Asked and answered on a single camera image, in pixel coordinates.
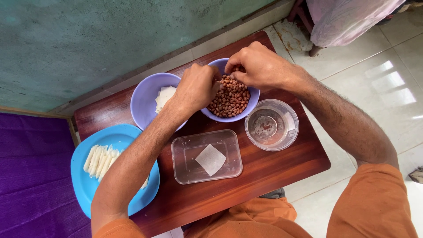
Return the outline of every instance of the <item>person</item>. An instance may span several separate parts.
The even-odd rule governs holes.
[[[237,64],[246,73],[233,72],[232,78],[258,89],[293,93],[330,137],[357,160],[358,169],[333,208],[327,237],[418,237],[397,153],[375,121],[259,42],[231,56],[225,72]],[[94,237],[145,237],[128,218],[128,204],[175,130],[215,97],[220,79],[219,70],[208,65],[193,64],[185,70],[174,96],[100,183],[91,204]],[[259,197],[194,222],[184,237],[310,238],[294,222],[296,216],[285,197]]]

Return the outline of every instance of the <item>forearm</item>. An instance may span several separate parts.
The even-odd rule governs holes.
[[[298,68],[301,79],[291,93],[316,117],[329,136],[363,163],[388,163],[398,168],[391,141],[372,118]]]
[[[128,204],[175,130],[189,118],[178,106],[166,104],[141,135],[119,156],[104,176],[91,204],[93,234],[104,224],[128,217]]]

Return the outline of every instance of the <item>shirt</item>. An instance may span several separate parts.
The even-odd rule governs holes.
[[[184,237],[311,238],[294,222],[296,217],[286,198],[254,198],[196,221]],[[94,237],[145,236],[130,219],[117,219],[100,228]],[[333,208],[327,237],[418,238],[399,170],[388,164],[361,165]]]

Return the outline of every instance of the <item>tiled floor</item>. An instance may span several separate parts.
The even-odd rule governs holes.
[[[280,56],[346,96],[383,128],[397,150],[412,220],[423,237],[423,185],[407,177],[423,166],[423,7],[397,14],[388,25],[372,27],[347,46],[323,49],[315,58],[307,55],[309,37],[295,25],[277,22],[264,30]],[[314,238],[322,238],[356,163],[306,112],[332,167],[286,186],[285,192],[298,212],[296,222]],[[157,237],[181,238],[182,231]]]

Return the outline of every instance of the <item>clear plastic container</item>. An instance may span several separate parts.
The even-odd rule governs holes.
[[[195,160],[208,144],[226,157],[223,166],[213,176],[209,176]],[[178,137],[172,142],[172,160],[175,179],[180,184],[232,178],[242,172],[238,138],[233,130]]]
[[[290,146],[297,138],[298,117],[286,103],[266,99],[257,103],[245,120],[245,132],[257,147],[279,151]]]

